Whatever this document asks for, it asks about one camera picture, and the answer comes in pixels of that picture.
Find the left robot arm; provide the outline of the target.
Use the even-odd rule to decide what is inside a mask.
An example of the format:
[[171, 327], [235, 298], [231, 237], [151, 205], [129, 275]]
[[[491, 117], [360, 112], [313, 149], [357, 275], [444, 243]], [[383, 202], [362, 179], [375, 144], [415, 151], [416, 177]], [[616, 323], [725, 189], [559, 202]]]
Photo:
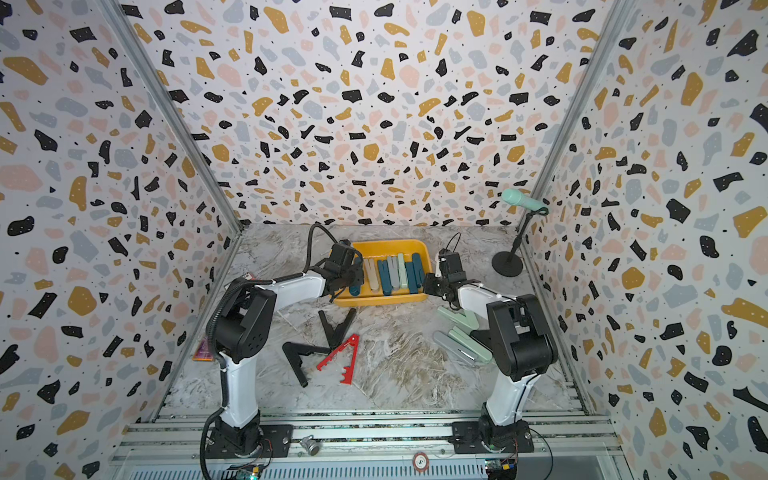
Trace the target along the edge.
[[219, 418], [242, 429], [257, 417], [256, 356], [267, 343], [275, 312], [304, 301], [334, 298], [363, 280], [363, 255], [347, 240], [334, 243], [328, 257], [304, 272], [272, 280], [233, 280], [206, 330], [222, 374]]

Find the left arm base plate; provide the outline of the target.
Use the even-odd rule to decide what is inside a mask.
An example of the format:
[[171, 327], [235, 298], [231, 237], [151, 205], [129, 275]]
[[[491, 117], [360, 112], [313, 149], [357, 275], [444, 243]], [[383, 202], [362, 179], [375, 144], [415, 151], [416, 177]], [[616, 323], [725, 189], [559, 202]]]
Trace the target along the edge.
[[250, 425], [242, 429], [217, 422], [210, 433], [205, 457], [210, 459], [288, 456], [293, 426], [290, 424]]

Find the yellow plastic storage box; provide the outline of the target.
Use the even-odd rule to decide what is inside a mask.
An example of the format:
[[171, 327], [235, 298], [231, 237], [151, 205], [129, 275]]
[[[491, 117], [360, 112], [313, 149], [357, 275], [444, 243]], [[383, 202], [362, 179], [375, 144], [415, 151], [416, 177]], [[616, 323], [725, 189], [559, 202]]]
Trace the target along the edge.
[[433, 271], [425, 243], [416, 239], [354, 242], [363, 255], [363, 285], [346, 290], [334, 303], [344, 307], [394, 305], [427, 298], [423, 284]]

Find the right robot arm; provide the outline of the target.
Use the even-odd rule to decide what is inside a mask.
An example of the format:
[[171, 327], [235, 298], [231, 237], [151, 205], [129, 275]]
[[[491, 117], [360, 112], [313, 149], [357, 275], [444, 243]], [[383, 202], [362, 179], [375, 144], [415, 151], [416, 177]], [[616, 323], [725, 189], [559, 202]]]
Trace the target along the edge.
[[538, 298], [506, 296], [470, 280], [460, 255], [442, 249], [438, 270], [424, 280], [424, 292], [446, 301], [450, 310], [470, 321], [464, 336], [491, 354], [497, 379], [484, 404], [493, 427], [521, 419], [532, 387], [558, 359], [557, 348]]

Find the dark teal pruning pliers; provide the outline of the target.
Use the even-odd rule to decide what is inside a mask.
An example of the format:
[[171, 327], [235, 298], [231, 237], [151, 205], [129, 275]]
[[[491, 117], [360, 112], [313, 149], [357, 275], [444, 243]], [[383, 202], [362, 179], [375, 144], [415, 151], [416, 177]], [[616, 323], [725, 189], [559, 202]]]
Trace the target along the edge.
[[424, 269], [423, 269], [422, 256], [419, 253], [413, 253], [412, 254], [412, 263], [413, 263], [413, 267], [414, 267], [416, 284], [417, 284], [418, 287], [421, 287], [423, 285], [423, 282], [424, 282], [424, 279], [425, 279], [425, 272], [424, 272]]

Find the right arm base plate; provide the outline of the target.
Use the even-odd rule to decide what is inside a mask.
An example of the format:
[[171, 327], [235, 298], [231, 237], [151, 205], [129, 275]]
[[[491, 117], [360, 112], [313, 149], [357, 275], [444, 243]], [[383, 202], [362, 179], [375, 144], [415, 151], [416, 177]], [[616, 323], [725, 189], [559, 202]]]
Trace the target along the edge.
[[449, 442], [457, 454], [531, 453], [534, 451], [529, 424], [518, 420], [510, 425], [495, 425], [489, 417], [453, 422]]

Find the mint green pruning pliers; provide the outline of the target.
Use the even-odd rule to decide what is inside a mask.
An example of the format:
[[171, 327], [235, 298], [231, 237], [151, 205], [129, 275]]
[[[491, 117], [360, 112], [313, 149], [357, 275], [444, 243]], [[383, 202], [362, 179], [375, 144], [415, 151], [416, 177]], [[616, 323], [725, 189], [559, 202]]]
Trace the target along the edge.
[[408, 283], [408, 274], [406, 269], [406, 262], [405, 262], [405, 256], [403, 253], [399, 253], [397, 255], [397, 265], [398, 265], [398, 276], [400, 281], [400, 289], [408, 289], [409, 283]]

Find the cream pruning pliers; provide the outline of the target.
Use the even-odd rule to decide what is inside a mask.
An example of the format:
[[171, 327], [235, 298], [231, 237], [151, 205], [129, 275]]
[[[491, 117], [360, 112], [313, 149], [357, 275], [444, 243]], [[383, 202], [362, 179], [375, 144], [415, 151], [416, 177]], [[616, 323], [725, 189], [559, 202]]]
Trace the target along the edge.
[[381, 289], [377, 263], [372, 258], [364, 259], [364, 272], [368, 286], [372, 292], [379, 292]]

